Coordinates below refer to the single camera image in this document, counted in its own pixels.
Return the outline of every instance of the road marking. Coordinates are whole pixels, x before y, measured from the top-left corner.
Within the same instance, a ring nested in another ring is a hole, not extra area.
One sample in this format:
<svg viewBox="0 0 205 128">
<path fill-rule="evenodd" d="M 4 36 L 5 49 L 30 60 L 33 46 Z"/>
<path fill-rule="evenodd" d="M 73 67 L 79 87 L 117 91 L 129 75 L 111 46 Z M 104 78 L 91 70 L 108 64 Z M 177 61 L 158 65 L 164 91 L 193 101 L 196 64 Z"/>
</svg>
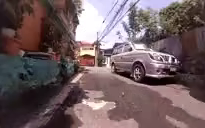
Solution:
<svg viewBox="0 0 205 128">
<path fill-rule="evenodd" d="M 187 124 L 185 124 L 184 122 L 178 121 L 168 115 L 166 115 L 166 119 L 174 126 L 176 126 L 176 128 L 188 128 Z"/>
<path fill-rule="evenodd" d="M 76 84 L 82 76 L 83 76 L 83 73 L 79 73 L 70 83 Z"/>
</svg>

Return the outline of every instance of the car wheel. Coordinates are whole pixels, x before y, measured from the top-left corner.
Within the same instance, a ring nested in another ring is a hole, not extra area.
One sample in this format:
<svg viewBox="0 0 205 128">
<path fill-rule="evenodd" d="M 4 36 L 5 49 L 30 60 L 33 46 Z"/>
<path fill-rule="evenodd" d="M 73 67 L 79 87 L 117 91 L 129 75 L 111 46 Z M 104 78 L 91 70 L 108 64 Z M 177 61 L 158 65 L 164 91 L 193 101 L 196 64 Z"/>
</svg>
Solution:
<svg viewBox="0 0 205 128">
<path fill-rule="evenodd" d="M 145 77 L 145 69 L 141 64 L 136 64 L 133 67 L 133 79 L 136 82 L 142 82 Z"/>
<path fill-rule="evenodd" d="M 117 69 L 116 69 L 115 64 L 112 64 L 112 65 L 111 65 L 111 72 L 112 72 L 112 73 L 117 73 Z"/>
</svg>

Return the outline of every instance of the asphalt road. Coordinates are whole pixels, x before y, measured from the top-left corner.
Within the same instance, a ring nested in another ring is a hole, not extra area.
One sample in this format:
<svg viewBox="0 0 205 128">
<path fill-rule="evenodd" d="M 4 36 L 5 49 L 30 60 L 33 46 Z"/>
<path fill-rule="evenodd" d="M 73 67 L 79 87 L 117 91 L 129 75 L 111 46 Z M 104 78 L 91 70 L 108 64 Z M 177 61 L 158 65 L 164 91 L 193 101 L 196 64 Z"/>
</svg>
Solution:
<svg viewBox="0 0 205 128">
<path fill-rule="evenodd" d="M 86 70 L 74 80 L 85 96 L 53 128 L 205 128 L 205 102 L 188 88 L 153 79 L 139 84 L 106 68 Z"/>
</svg>

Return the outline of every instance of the utility pole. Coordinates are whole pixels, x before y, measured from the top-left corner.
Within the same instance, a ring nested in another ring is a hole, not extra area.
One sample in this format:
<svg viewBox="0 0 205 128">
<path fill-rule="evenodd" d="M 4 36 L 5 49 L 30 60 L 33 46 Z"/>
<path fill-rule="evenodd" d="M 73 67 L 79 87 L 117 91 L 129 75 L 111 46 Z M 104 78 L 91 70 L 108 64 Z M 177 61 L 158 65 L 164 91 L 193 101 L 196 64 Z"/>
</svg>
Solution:
<svg viewBox="0 0 205 128">
<path fill-rule="evenodd" d="M 98 67 L 98 56 L 100 50 L 100 43 L 99 43 L 99 32 L 97 32 L 97 40 L 95 42 L 95 67 Z"/>
</svg>

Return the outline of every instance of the silver suv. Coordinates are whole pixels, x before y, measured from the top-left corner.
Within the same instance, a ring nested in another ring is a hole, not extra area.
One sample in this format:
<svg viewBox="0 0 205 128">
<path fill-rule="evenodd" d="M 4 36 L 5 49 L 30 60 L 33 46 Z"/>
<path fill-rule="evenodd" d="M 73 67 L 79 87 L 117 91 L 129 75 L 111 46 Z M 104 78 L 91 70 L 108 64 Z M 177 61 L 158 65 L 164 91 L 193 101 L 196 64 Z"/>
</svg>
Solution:
<svg viewBox="0 0 205 128">
<path fill-rule="evenodd" d="M 149 49 L 144 44 L 124 43 L 114 48 L 111 56 L 111 71 L 128 72 L 135 81 L 144 77 L 174 77 L 179 70 L 176 57 Z"/>
</svg>

